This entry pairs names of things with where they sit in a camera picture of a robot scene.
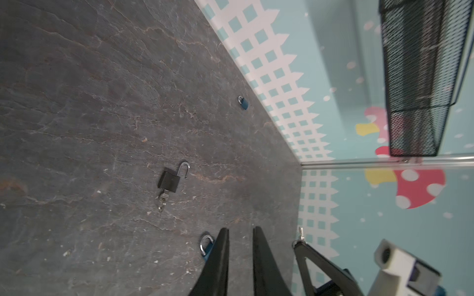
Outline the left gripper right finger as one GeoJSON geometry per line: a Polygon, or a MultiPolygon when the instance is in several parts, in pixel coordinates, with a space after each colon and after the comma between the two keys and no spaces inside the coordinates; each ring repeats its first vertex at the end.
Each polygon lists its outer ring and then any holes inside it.
{"type": "Polygon", "coordinates": [[[291,296],[261,227],[253,229],[255,296],[291,296]]]}

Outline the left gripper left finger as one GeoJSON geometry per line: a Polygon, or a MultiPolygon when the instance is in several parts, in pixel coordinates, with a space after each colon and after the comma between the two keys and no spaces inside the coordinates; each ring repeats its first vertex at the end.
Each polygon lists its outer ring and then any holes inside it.
{"type": "Polygon", "coordinates": [[[189,296],[226,296],[229,257],[229,230],[222,228],[189,296]]]}

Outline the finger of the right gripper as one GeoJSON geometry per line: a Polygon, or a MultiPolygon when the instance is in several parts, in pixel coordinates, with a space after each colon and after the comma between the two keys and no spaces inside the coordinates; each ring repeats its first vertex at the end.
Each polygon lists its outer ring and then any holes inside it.
{"type": "Polygon", "coordinates": [[[341,269],[304,240],[294,241],[293,251],[307,296],[363,296],[363,292],[348,269],[341,269]],[[314,286],[307,261],[319,267],[330,278],[330,281],[320,287],[314,286]]]}

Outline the small key for blue padlock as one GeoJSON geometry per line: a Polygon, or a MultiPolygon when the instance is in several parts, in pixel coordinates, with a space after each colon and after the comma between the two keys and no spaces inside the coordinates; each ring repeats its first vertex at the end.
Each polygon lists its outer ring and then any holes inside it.
{"type": "Polygon", "coordinates": [[[299,242],[302,242],[302,243],[305,243],[306,241],[305,241],[305,236],[304,236],[304,229],[303,229],[302,226],[300,226],[300,227],[298,228],[298,233],[299,233],[298,241],[299,241],[299,242]]]}

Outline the silver key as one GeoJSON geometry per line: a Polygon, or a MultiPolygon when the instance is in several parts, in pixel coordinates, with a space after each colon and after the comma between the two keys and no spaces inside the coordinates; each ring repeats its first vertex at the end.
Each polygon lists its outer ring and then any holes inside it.
{"type": "Polygon", "coordinates": [[[158,205],[158,210],[160,212],[163,212],[167,201],[169,199],[169,191],[168,190],[163,190],[160,195],[156,198],[157,205],[158,205]]]}

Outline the black padlock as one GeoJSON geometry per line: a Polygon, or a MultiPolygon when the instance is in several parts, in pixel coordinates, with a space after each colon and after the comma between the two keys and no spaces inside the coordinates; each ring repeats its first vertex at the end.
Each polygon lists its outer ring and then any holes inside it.
{"type": "Polygon", "coordinates": [[[181,171],[185,168],[184,178],[187,179],[190,173],[190,164],[187,161],[183,161],[177,171],[173,171],[170,168],[165,168],[161,178],[158,182],[158,188],[164,191],[176,193],[178,185],[181,180],[181,171]]]}

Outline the small blue padlock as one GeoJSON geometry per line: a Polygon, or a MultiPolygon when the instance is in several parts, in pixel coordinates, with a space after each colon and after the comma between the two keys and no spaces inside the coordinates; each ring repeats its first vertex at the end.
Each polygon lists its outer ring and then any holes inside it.
{"type": "Polygon", "coordinates": [[[249,107],[249,102],[243,96],[238,96],[238,103],[243,110],[247,110],[249,107]]]}

